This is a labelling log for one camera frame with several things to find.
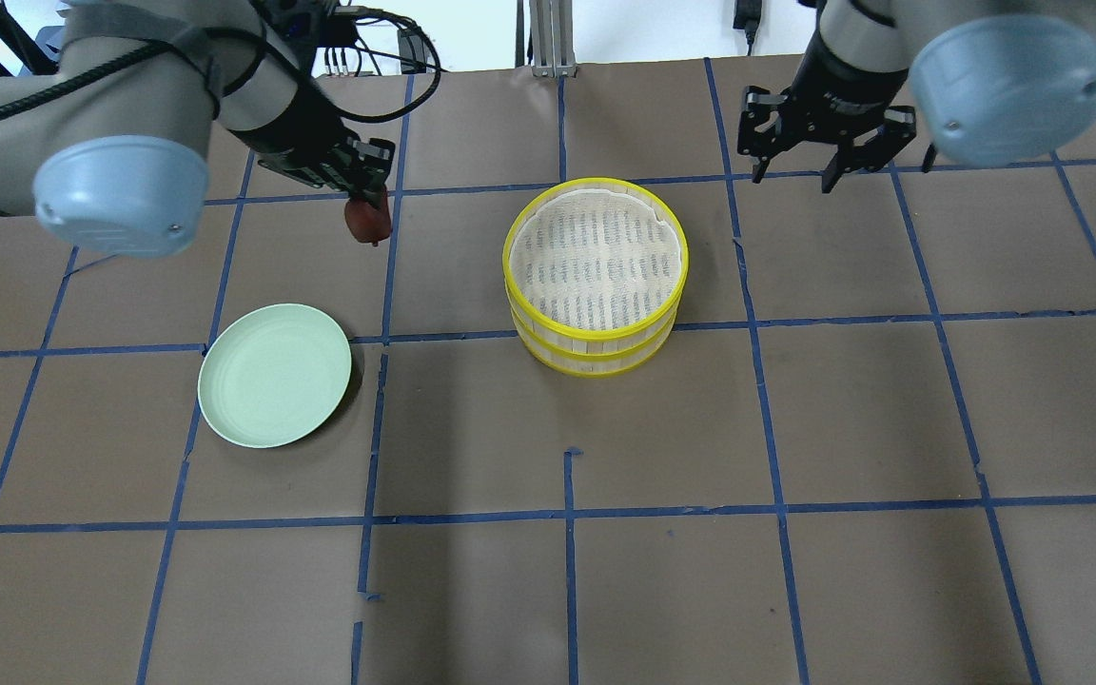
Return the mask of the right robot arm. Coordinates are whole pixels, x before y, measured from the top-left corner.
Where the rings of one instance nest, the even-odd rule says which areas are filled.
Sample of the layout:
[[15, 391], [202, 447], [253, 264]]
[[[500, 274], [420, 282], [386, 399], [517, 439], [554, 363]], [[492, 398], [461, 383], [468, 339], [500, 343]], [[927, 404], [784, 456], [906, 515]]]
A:
[[1096, 123], [1096, 1], [817, 1], [791, 85], [747, 87], [737, 152], [753, 181], [796, 145], [835, 148], [821, 187], [878, 172], [923, 123], [923, 162], [1004, 167]]

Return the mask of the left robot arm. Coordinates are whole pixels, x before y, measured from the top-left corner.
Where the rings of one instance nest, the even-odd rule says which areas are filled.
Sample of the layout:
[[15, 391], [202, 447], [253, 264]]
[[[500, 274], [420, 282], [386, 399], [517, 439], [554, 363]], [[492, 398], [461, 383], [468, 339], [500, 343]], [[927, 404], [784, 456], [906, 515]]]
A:
[[326, 1], [69, 1], [52, 75], [0, 77], [0, 217], [83, 250], [155, 259], [194, 242], [219, 125], [270, 172], [347, 196], [390, 238], [393, 142], [351, 129], [310, 77]]

